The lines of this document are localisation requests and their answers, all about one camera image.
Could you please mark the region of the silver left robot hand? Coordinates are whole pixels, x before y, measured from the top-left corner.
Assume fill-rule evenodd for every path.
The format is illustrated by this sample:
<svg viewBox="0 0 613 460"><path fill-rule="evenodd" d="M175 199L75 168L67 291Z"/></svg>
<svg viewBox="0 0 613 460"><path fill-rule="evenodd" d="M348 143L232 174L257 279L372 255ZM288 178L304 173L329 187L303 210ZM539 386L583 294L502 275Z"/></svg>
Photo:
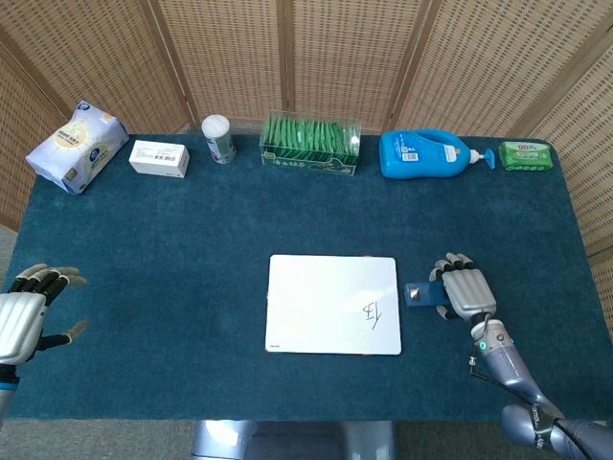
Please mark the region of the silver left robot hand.
<svg viewBox="0 0 613 460"><path fill-rule="evenodd" d="M69 286L85 286L87 280L72 266L34 264L14 278L1 294L1 364L20 366L36 352L72 343L88 327L86 319L58 334L44 335L51 304Z"/></svg>

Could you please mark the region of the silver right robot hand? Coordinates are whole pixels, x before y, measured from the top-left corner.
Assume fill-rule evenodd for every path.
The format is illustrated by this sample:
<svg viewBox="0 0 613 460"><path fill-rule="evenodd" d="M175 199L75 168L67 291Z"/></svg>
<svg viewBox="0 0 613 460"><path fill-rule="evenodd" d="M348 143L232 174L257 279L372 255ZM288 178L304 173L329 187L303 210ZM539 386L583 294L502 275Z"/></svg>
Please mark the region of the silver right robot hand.
<svg viewBox="0 0 613 460"><path fill-rule="evenodd" d="M439 304L436 311L444 320L480 322L496 312L496 300L483 272L465 254L447 252L434 263L428 280L443 282L450 305Z"/></svg>

